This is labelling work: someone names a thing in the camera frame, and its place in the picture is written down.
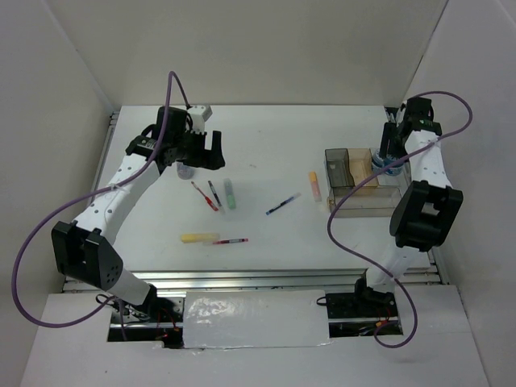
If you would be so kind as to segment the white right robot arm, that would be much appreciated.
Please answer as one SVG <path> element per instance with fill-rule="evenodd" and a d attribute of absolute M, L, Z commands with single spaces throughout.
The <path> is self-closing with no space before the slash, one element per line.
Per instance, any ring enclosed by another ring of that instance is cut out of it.
<path fill-rule="evenodd" d="M 443 244 L 464 200 L 444 169 L 439 143 L 443 131 L 434 120 L 431 100 L 410 98 L 400 110 L 403 116 L 399 123 L 384 125 L 380 148 L 372 158 L 373 170 L 388 166 L 385 172 L 395 174 L 404 164 L 393 166 L 393 162 L 420 148 L 428 149 L 406 161 L 410 183 L 390 219 L 393 242 L 381 258 L 381 267 L 371 266 L 355 284 L 352 307 L 361 316 L 389 304 L 395 281 L 416 258 Z"/>

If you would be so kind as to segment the red gel pen horizontal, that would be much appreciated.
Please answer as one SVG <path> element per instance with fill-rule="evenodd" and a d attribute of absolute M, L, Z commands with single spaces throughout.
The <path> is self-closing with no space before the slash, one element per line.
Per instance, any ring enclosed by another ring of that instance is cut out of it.
<path fill-rule="evenodd" d="M 206 241 L 202 242 L 204 245 L 225 245 L 225 244 L 235 244 L 235 243 L 246 243 L 249 242 L 248 238 L 237 238 L 237 239 L 220 239 L 214 241 Z"/>

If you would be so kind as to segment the blue gel pen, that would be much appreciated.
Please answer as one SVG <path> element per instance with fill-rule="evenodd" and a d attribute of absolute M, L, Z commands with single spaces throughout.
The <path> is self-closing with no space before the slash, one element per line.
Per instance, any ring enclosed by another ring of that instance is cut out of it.
<path fill-rule="evenodd" d="M 297 198 L 301 197 L 301 193 L 295 193 L 293 195 L 291 195 L 290 197 L 286 198 L 284 201 L 280 202 L 279 204 L 277 204 L 276 206 L 274 206 L 273 208 L 267 210 L 265 212 L 265 214 L 267 216 L 271 215 L 272 213 L 276 212 L 277 210 L 279 210 L 280 208 L 290 204 L 291 202 L 293 202 L 294 200 L 296 200 Z"/>

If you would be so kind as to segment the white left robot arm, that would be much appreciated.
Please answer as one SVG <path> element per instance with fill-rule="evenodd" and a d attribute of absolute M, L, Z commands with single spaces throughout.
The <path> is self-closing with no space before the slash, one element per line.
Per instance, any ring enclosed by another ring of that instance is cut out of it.
<path fill-rule="evenodd" d="M 214 131 L 211 147 L 205 147 L 205 123 L 211 115 L 210 106 L 185 110 L 162 106 L 158 110 L 156 123 L 127 146 L 106 191 L 72 222 L 58 222 L 53 227 L 52 246 L 59 273 L 123 300 L 142 322 L 174 307 L 158 297 L 154 285 L 124 267 L 114 242 L 138 200 L 167 167 L 175 162 L 209 170 L 224 167 L 220 131 Z"/>

